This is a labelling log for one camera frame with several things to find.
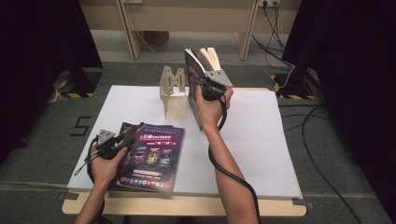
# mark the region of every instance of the wall socket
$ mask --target wall socket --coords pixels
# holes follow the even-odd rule
[[[262,7],[262,2],[263,0],[259,0],[259,7]],[[275,7],[276,3],[277,6],[279,7],[280,0],[266,0],[267,1],[267,7]]]

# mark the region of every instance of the white tabletop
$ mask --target white tabletop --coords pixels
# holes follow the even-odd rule
[[[99,131],[117,133],[123,122],[170,124],[186,129],[173,192],[219,194],[214,167],[207,156],[208,143],[190,106],[185,119],[165,119],[159,87],[112,86],[75,171],[84,163],[90,142]],[[234,89],[221,134],[259,197],[301,197],[274,92]],[[74,172],[67,187],[92,188],[86,166],[79,175]]]

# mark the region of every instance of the forearm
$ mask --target forearm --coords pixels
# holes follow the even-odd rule
[[[75,224],[86,224],[93,220],[102,206],[106,191],[106,183],[93,185],[90,196],[88,196],[87,201],[84,203]]]
[[[245,179],[233,155],[224,143],[219,129],[204,127],[212,155],[225,170]],[[216,169],[219,195],[229,223],[258,223],[251,192],[241,183]]]

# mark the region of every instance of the brown object on floor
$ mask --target brown object on floor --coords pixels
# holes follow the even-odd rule
[[[145,31],[145,40],[149,44],[161,46],[169,39],[169,31]]]

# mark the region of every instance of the book stand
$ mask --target book stand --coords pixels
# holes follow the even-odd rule
[[[184,119],[187,110],[186,76],[184,69],[174,75],[169,66],[163,68],[160,82],[160,98],[166,119]]]

